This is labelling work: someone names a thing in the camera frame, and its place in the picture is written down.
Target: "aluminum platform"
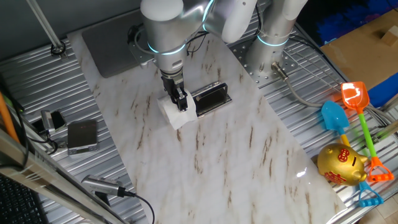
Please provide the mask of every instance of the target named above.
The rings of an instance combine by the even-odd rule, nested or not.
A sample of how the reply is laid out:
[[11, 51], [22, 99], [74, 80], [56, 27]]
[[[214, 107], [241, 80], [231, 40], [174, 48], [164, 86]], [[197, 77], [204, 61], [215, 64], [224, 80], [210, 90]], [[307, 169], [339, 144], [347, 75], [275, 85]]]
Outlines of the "aluminum platform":
[[[68, 156], [66, 149], [52, 157], [78, 180], [88, 174], [100, 175], [118, 179], [134, 191], [116, 146], [106, 127], [104, 119], [88, 84], [74, 56], [68, 40], [64, 40], [69, 58], [61, 61], [59, 57], [51, 56], [50, 46], [42, 47], [29, 53], [0, 62], [0, 72], [3, 73], [13, 95], [25, 107], [25, 116], [30, 121], [40, 118], [40, 110], [59, 110], [67, 123], [83, 119], [95, 119], [98, 122], [99, 150], [75, 156]], [[232, 46], [231, 50], [241, 50], [245, 43]], [[297, 93], [312, 102], [324, 102], [333, 95], [339, 95], [339, 76], [329, 64], [319, 55], [303, 44], [288, 42], [285, 52], [295, 63], [288, 75]], [[260, 89], [267, 101], [299, 141], [309, 157], [318, 154], [328, 143], [339, 139], [333, 131], [323, 127], [319, 108], [309, 108], [301, 105], [292, 96], [289, 89], [278, 77], [269, 77], [261, 82]], [[390, 114], [398, 119], [398, 105], [388, 108]], [[381, 130], [376, 119], [365, 114], [371, 134]], [[362, 154], [369, 155], [365, 149], [361, 127], [357, 116], [350, 118], [348, 138], [353, 148]], [[53, 136], [56, 141], [65, 141], [67, 130], [63, 129]], [[375, 145], [379, 157], [394, 175], [398, 176], [398, 144], [391, 136]], [[347, 205], [348, 209], [339, 214], [333, 222], [353, 223], [362, 217], [372, 207], [359, 208], [355, 204], [358, 193], [353, 187], [332, 185], [333, 189]], [[398, 191], [398, 180], [376, 183], [372, 185], [381, 193], [384, 199]], [[76, 223], [83, 218], [65, 207], [47, 198], [41, 197], [46, 215], [50, 223]], [[127, 221], [147, 223], [139, 201], [135, 198], [110, 197], [112, 208]]]
[[[80, 65], [68, 40], [67, 60], [50, 54], [50, 45], [0, 62], [10, 91], [25, 108], [29, 122], [41, 118], [40, 110], [59, 110], [67, 124], [95, 119], [98, 128], [98, 150], [68, 156], [66, 149], [58, 149], [52, 155], [63, 168], [79, 181], [88, 174], [121, 181], [125, 188], [135, 192], [118, 150], [106, 127]], [[67, 128], [52, 136], [57, 142], [67, 140]], [[60, 204], [40, 196], [49, 223], [77, 223], [81, 216]], [[131, 197], [109, 197], [112, 209], [128, 222], [148, 223], [139, 200]]]

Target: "white marble tabletop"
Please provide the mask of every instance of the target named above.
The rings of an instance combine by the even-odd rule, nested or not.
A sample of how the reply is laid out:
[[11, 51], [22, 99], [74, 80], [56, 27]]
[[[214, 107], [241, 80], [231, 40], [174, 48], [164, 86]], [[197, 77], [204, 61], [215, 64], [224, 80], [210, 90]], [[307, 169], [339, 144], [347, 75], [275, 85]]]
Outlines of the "white marble tabletop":
[[105, 79], [81, 31], [68, 38], [137, 194], [155, 210], [155, 223], [318, 224], [346, 208], [216, 37], [208, 35], [187, 57], [185, 88], [193, 92], [219, 80], [233, 101], [176, 131], [157, 106], [167, 93], [153, 64]]

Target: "orange toy shovel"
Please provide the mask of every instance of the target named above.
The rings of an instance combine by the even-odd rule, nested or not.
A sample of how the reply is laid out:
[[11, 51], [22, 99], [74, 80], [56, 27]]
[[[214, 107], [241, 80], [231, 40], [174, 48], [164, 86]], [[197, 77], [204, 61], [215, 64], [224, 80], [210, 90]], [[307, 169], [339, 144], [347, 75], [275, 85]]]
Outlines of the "orange toy shovel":
[[[371, 134], [369, 133], [368, 125], [366, 124], [363, 109], [369, 104], [369, 96], [363, 82], [352, 82], [341, 84], [341, 93], [343, 95], [344, 104], [352, 110], [356, 110], [361, 122], [363, 134], [365, 135], [366, 144], [372, 157], [371, 170], [369, 171], [368, 181], [377, 182], [384, 180], [394, 180], [394, 174], [385, 167], [376, 154], [373, 146]], [[372, 175], [372, 170], [376, 167], [382, 167], [387, 171], [387, 174]]]

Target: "green handle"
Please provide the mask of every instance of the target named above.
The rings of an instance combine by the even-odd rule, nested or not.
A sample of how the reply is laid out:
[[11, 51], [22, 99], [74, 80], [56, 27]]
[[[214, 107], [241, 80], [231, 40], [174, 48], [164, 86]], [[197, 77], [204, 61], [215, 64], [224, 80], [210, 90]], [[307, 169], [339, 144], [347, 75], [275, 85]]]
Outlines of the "green handle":
[[371, 157], [377, 157], [376, 150], [374, 150], [371, 133], [369, 132], [368, 125], [366, 124], [365, 116], [362, 113], [358, 114], [358, 116], [361, 122], [363, 135], [365, 135], [366, 144], [368, 145], [369, 152], [371, 153]]

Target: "silver pole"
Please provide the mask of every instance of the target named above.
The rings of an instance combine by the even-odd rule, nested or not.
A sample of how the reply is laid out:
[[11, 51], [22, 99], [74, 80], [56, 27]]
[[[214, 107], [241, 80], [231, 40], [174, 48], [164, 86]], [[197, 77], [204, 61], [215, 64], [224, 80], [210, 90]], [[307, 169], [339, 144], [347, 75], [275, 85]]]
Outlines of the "silver pole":
[[25, 149], [3, 130], [0, 130], [0, 155], [3, 161], [16, 166], [5, 166], [0, 173], [43, 194], [59, 204], [77, 212], [95, 223], [127, 224], [117, 213], [98, 197], [88, 192], [72, 175], [42, 150], [28, 152], [24, 170]]
[[48, 35], [48, 37], [51, 40], [51, 43], [54, 45], [54, 47], [56, 49], [63, 50], [63, 44], [60, 42], [60, 39], [58, 39], [57, 35], [55, 35], [54, 30], [51, 28], [49, 22], [45, 18], [42, 10], [40, 9], [39, 5], [37, 4], [37, 1], [36, 0], [26, 0], [26, 1], [29, 4], [30, 8], [32, 9], [33, 13], [36, 15], [37, 20], [42, 25], [45, 33]]

